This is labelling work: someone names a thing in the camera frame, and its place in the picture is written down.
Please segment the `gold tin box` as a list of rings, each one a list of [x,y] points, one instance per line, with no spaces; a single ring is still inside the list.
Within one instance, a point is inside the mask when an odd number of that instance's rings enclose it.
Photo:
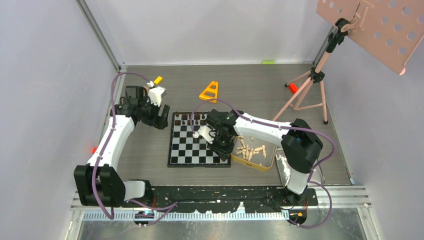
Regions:
[[[253,136],[236,136],[230,159],[246,167],[268,172],[274,164],[276,151],[277,146],[271,142]]]

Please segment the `black white chess board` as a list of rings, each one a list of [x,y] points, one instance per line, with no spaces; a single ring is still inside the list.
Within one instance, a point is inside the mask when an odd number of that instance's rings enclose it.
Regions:
[[[172,113],[167,167],[229,168],[229,159],[220,159],[205,139],[193,137],[190,116],[189,112]]]

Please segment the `orange triangular plastic frame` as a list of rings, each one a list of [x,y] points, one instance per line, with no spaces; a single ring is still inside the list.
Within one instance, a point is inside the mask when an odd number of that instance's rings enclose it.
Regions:
[[[217,81],[211,81],[209,85],[200,93],[199,99],[217,103],[218,92],[219,83]]]

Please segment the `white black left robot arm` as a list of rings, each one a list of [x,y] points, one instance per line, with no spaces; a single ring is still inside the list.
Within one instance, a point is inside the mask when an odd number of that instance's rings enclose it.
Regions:
[[[107,130],[99,146],[85,165],[77,165],[74,180],[80,203],[83,206],[122,207],[134,199],[141,207],[153,202],[153,190],[148,180],[123,181],[118,162],[125,143],[137,123],[163,130],[168,126],[170,106],[163,104],[166,89],[154,86],[150,90],[130,85],[125,95],[110,111]]]

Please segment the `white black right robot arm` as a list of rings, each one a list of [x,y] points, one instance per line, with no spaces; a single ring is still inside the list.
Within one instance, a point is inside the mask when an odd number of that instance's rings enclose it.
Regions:
[[[285,198],[291,205],[299,205],[306,197],[313,165],[323,149],[317,132],[300,118],[294,122],[277,122],[235,110],[212,109],[207,114],[206,126],[194,133],[195,138],[204,138],[208,148],[223,159],[230,157],[234,138],[238,136],[254,137],[282,148],[290,170]]]

